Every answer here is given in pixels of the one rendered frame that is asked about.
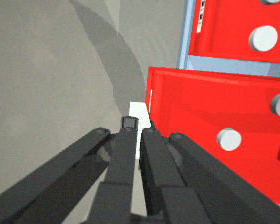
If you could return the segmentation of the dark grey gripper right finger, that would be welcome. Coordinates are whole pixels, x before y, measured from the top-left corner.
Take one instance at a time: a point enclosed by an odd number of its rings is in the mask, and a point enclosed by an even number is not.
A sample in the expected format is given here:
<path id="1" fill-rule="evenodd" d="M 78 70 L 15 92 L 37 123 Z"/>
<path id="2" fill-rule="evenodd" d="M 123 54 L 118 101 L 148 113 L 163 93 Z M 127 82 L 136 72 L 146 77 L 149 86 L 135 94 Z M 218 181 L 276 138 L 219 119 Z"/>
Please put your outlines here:
<path id="1" fill-rule="evenodd" d="M 163 214 L 165 224 L 280 224 L 278 204 L 187 135 L 161 136 L 146 103 L 138 109 L 147 216 Z"/>

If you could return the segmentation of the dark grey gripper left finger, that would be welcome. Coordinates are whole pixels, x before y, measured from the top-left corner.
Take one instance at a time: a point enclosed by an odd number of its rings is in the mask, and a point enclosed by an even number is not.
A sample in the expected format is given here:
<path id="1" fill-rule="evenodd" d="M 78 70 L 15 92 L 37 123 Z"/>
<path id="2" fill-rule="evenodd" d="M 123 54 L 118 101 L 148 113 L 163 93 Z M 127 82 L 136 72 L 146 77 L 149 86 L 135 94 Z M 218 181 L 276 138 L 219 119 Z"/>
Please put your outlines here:
<path id="1" fill-rule="evenodd" d="M 1 193 L 0 224 L 62 224 L 107 167 L 85 224 L 130 224 L 138 102 L 130 112 L 118 133 L 91 130 Z"/>

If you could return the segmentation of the dark grey metal shelf rack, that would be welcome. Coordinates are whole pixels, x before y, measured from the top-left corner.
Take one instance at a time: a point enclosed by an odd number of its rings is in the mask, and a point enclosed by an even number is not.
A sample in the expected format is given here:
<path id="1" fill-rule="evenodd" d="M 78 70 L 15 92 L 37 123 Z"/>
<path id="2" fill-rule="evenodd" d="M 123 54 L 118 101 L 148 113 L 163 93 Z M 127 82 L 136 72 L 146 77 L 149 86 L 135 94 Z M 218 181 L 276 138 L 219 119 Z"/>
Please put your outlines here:
<path id="1" fill-rule="evenodd" d="M 196 0 L 185 0 L 176 69 L 280 77 L 280 64 L 191 55 Z"/>

